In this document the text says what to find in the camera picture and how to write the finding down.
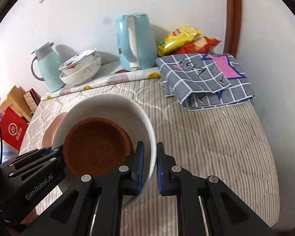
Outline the person's left hand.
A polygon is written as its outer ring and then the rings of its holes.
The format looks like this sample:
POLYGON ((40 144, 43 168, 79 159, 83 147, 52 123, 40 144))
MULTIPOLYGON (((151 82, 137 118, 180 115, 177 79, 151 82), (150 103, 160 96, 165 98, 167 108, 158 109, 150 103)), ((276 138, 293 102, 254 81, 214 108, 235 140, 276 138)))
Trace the person's left hand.
POLYGON ((36 208, 34 208, 22 221, 21 224, 30 225, 38 217, 36 208))

